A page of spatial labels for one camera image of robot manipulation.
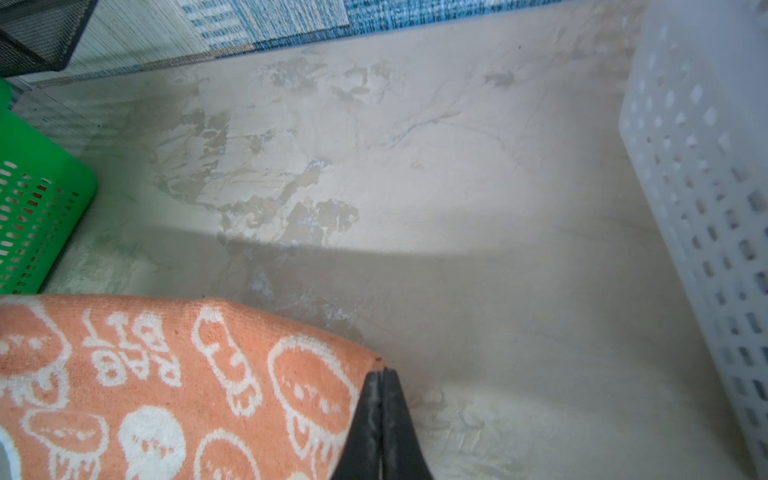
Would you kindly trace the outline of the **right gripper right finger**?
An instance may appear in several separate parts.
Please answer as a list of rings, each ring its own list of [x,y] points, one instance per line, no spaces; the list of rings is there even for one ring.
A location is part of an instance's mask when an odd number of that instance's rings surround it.
[[[432,480],[397,372],[385,369],[382,381],[382,478]]]

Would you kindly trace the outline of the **orange patterned towel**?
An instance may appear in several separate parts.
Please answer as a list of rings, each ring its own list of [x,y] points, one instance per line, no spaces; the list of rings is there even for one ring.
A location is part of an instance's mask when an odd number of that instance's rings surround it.
[[[375,353],[222,300],[6,296],[11,479],[326,479]]]

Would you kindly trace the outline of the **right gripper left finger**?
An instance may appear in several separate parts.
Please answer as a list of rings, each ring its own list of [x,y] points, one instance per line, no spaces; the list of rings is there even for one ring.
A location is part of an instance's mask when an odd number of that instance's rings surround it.
[[[376,480],[381,473],[383,372],[369,372],[332,480]]]

